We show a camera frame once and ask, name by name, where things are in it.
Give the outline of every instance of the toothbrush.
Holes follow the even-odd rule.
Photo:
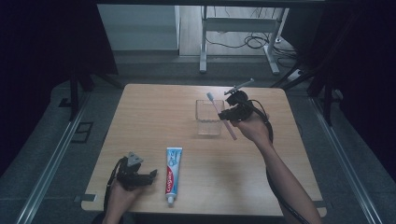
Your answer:
[[[212,93],[211,93],[211,92],[208,92],[208,93],[206,94],[206,96],[207,96],[207,98],[209,98],[210,102],[212,102],[213,106],[216,108],[216,111],[218,111],[218,114],[220,114],[221,111],[220,111],[220,110],[218,109],[218,107],[216,106],[215,101],[214,101],[214,97],[213,97]],[[233,129],[231,128],[231,126],[230,126],[230,124],[227,122],[227,120],[224,119],[224,120],[223,120],[223,123],[224,123],[225,127],[227,128],[228,132],[230,133],[231,137],[233,138],[233,140],[236,140],[236,135],[235,135],[235,133],[233,132]]]

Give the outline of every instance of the glass cup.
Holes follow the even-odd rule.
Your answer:
[[[224,101],[214,100],[219,110],[224,110]],[[195,106],[195,117],[198,125],[198,134],[220,135],[222,122],[218,112],[209,100],[197,100]]]

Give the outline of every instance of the toothpaste tube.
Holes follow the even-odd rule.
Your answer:
[[[177,196],[178,167],[180,165],[181,147],[168,147],[166,149],[166,188],[165,196],[169,206],[173,206]]]

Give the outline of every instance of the white wall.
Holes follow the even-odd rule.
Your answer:
[[[113,50],[178,49],[179,6],[98,5]]]

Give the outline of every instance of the red label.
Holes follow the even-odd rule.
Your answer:
[[[170,193],[174,183],[174,176],[171,168],[169,166],[166,169],[166,189],[165,193]]]

